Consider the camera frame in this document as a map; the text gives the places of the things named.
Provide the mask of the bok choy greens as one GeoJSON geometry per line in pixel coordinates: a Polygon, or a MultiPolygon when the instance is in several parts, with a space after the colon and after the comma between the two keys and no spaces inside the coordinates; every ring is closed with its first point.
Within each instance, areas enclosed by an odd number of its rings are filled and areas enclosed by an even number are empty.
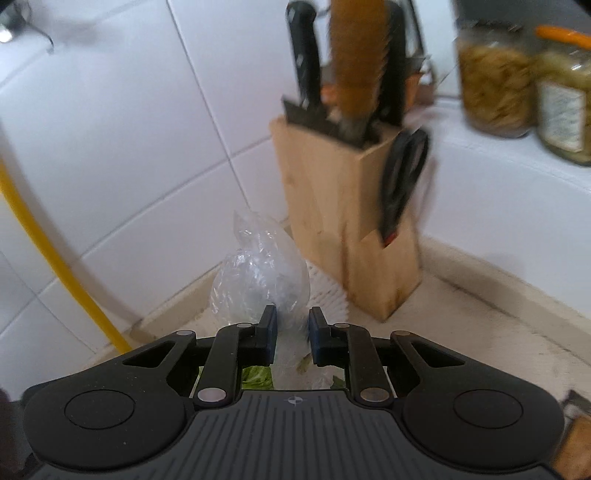
{"type": "MultiPolygon", "coordinates": [[[[334,367],[318,367],[311,354],[304,355],[297,362],[297,379],[304,380],[311,390],[345,389],[344,374],[334,367]]],[[[240,385],[243,390],[278,390],[273,385],[273,371],[268,365],[247,366],[242,369],[240,385]]]]}

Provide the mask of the white foam net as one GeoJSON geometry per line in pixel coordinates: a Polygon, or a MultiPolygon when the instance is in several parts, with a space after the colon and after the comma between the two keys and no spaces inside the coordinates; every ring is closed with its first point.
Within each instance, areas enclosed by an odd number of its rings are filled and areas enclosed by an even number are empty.
{"type": "Polygon", "coordinates": [[[349,301],[346,291],[335,279],[307,261],[311,295],[308,306],[320,307],[329,324],[349,322],[349,301]]]}

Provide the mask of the clear plastic bag with vegetables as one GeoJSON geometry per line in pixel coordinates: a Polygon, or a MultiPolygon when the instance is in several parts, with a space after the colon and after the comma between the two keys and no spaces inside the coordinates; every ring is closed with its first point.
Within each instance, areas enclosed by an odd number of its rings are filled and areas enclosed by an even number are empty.
{"type": "Polygon", "coordinates": [[[259,322],[266,305],[276,306],[277,332],[273,385],[279,390],[311,390],[297,379],[297,362],[311,354],[307,260],[287,231],[270,217],[235,214],[238,249],[224,258],[214,277],[209,306],[221,326],[259,322]]]}

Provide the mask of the wooden knife block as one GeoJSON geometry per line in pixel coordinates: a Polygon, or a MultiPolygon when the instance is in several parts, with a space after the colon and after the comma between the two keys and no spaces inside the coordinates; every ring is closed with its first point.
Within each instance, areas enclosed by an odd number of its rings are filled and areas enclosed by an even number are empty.
{"type": "Polygon", "coordinates": [[[385,321],[422,281],[413,214],[384,244],[381,176],[398,128],[381,126],[380,143],[356,150],[327,136],[270,122],[288,217],[301,255],[344,287],[349,301],[385,321]]]}

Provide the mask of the black scissors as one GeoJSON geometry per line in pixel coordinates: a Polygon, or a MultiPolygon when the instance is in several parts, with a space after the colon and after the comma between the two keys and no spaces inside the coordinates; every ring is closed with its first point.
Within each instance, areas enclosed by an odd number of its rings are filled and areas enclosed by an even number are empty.
{"type": "Polygon", "coordinates": [[[380,233],[384,246],[398,235],[398,226],[417,185],[430,150],[428,132],[403,129],[394,139],[384,166],[380,202],[380,233]]]}

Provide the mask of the wooden cutting board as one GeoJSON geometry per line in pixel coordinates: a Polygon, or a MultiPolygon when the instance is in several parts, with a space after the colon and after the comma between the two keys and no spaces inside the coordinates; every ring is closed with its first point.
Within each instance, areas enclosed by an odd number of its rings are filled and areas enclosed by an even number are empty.
{"type": "Polygon", "coordinates": [[[574,390],[561,403],[565,431],[553,460],[554,470],[569,480],[589,480],[591,477],[591,417],[590,401],[574,390]]]}

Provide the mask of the yellow vertical pipe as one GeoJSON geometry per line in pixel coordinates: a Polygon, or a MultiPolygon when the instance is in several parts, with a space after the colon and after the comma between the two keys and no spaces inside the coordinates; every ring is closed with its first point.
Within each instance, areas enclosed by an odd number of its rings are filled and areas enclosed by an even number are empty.
{"type": "Polygon", "coordinates": [[[1,193],[22,229],[70,296],[79,304],[119,354],[130,352],[132,348],[128,341],[88,294],[36,221],[17,187],[14,185],[4,164],[4,160],[1,160],[1,193]]]}

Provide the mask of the glass jar of pickles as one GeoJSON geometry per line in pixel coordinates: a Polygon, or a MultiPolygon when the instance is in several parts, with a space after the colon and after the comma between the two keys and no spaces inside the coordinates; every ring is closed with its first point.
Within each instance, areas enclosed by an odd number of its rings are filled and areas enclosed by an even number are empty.
{"type": "Polygon", "coordinates": [[[494,136],[526,135],[534,122],[534,83],[523,27],[460,20],[456,47],[468,123],[494,136]]]}

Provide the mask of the orange lid glass jar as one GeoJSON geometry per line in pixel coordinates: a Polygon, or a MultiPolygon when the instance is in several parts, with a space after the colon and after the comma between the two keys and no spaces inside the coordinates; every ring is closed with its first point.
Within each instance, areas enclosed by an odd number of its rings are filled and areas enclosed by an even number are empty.
{"type": "Polygon", "coordinates": [[[541,48],[534,60],[537,134],[556,155],[590,164],[590,36],[539,25],[541,48]]]}

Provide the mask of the black handled knife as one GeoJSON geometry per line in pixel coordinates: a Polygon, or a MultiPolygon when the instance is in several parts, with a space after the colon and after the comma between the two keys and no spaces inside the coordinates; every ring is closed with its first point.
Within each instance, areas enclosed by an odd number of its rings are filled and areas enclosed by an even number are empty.
{"type": "Polygon", "coordinates": [[[287,123],[338,139],[338,126],[329,121],[327,109],[322,103],[322,69],[315,37],[315,17],[317,10],[307,1],[290,1],[287,4],[287,27],[300,100],[296,103],[283,96],[281,101],[287,123]]]}

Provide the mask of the dark handled knife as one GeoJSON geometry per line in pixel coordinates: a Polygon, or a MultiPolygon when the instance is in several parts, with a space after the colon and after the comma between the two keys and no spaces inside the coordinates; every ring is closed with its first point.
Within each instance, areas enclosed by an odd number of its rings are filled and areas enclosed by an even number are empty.
{"type": "Polygon", "coordinates": [[[406,110],[407,36],[403,8],[387,1],[388,36],[386,64],[380,84],[376,118],[394,127],[403,125],[406,110]]]}

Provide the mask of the wooden handled knife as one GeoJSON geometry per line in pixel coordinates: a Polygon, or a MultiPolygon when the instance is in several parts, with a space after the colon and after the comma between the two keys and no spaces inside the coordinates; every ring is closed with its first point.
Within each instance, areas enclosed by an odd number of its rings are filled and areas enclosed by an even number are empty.
{"type": "Polygon", "coordinates": [[[331,3],[329,42],[339,133],[363,145],[376,107],[388,45],[389,14],[384,0],[337,0],[331,3]]]}

